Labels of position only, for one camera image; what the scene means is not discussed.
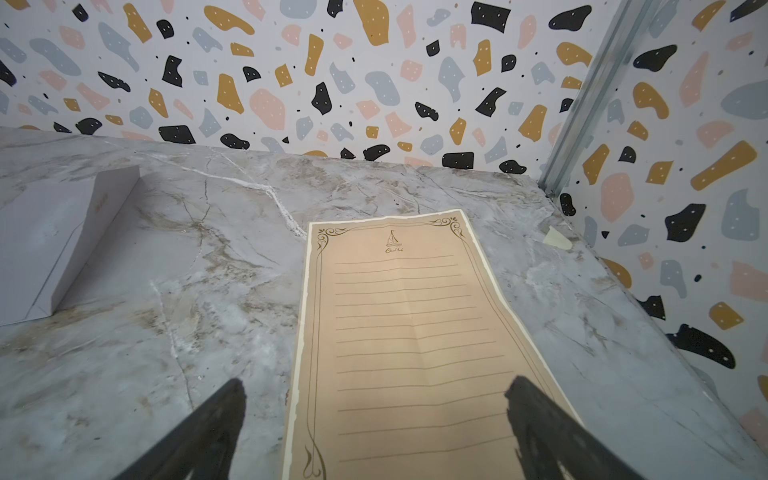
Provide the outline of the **lavender envelope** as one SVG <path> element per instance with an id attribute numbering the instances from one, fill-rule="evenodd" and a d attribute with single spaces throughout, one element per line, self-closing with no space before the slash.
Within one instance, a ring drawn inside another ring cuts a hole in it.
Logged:
<path id="1" fill-rule="evenodd" d="M 30 184 L 1 208 L 1 324 L 52 316 L 140 178 L 137 165 Z"/>

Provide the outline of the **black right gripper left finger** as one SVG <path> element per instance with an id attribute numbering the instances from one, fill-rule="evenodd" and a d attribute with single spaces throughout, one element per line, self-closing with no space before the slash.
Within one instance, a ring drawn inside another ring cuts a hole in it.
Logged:
<path id="1" fill-rule="evenodd" d="M 227 479 L 245 410 L 242 381 L 227 381 L 117 477 Z"/>

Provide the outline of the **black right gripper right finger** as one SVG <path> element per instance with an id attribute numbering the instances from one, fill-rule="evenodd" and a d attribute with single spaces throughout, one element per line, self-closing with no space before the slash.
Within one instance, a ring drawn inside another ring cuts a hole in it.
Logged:
<path id="1" fill-rule="evenodd" d="M 639 479 L 633 468 L 524 376 L 505 392 L 526 479 Z"/>

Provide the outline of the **beige lined letter paper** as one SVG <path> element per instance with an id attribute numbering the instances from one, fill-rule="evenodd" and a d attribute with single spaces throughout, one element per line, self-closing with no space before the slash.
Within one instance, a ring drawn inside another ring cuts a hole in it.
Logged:
<path id="1" fill-rule="evenodd" d="M 308 230 L 285 479 L 518 479 L 506 391 L 572 405 L 465 213 Z"/>

